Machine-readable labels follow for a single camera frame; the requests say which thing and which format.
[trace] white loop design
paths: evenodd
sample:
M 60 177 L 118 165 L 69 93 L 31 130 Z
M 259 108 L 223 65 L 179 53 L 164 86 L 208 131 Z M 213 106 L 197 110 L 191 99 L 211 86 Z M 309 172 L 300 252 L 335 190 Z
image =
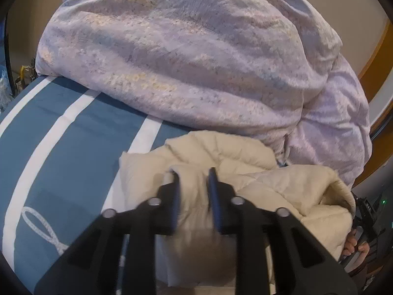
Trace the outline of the white loop design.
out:
M 40 230 L 37 226 L 35 226 L 33 224 L 33 222 L 31 220 L 28 219 L 26 213 L 30 213 L 31 215 L 35 216 L 40 222 L 41 224 L 46 228 L 46 230 L 49 233 L 49 236 L 46 235 L 42 230 Z M 30 226 L 30 228 L 36 232 L 39 236 L 41 236 L 44 240 L 48 241 L 49 243 L 53 244 L 59 255 L 62 255 L 64 253 L 64 251 L 68 248 L 68 245 L 65 245 L 63 243 L 61 243 L 54 230 L 52 229 L 52 227 L 49 225 L 49 223 L 43 218 L 43 216 L 41 214 L 39 214 L 35 209 L 25 206 L 22 208 L 22 217 L 24 219 L 24 221 L 26 222 L 26 224 L 28 226 Z

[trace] blue bed sheet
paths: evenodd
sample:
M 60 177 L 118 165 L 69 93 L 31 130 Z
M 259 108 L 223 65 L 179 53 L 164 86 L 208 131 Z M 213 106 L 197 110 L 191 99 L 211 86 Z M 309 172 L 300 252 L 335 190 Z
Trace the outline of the blue bed sheet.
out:
M 189 131 L 66 78 L 29 85 L 0 115 L 0 247 L 26 287 L 104 208 L 121 211 L 123 151 Z

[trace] plastic bag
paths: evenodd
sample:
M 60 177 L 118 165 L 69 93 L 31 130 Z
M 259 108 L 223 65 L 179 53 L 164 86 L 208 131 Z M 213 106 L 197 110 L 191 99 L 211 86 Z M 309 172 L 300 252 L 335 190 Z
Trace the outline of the plastic bag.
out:
M 3 112 L 7 105 L 13 100 L 11 94 L 7 71 L 2 71 L 0 78 L 0 112 Z

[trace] beige wall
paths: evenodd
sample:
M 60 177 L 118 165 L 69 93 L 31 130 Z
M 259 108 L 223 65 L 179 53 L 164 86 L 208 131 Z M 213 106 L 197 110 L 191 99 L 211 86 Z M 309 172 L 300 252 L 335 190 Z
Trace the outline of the beige wall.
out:
M 38 42 L 62 0 L 16 0 L 8 13 L 9 49 L 12 71 L 30 64 Z
M 342 52 L 357 74 L 373 53 L 387 17 L 377 0 L 309 0 L 343 40 Z M 16 0 L 9 12 L 13 70 L 29 64 L 41 34 L 61 0 Z

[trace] fabric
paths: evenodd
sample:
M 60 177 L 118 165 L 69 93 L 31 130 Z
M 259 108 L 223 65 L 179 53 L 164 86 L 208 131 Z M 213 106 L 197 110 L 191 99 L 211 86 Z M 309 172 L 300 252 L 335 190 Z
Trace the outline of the fabric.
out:
M 103 209 L 125 210 L 122 152 L 189 132 L 91 91 L 42 76 L 0 114 L 0 250 L 32 293 Z
M 123 153 L 120 158 L 121 187 L 129 209 L 154 197 L 162 184 L 172 181 L 172 172 L 180 178 L 176 232 L 156 239 L 160 281 L 168 286 L 223 286 L 235 275 L 234 239 L 213 228 L 206 187 L 211 167 L 221 182 L 256 207 L 290 210 L 338 260 L 356 207 L 335 171 L 320 165 L 279 168 L 272 149 L 258 140 L 197 131 L 167 140 L 150 153 Z
M 352 185 L 371 154 L 368 104 L 340 48 L 306 0 L 63 0 L 36 69 Z

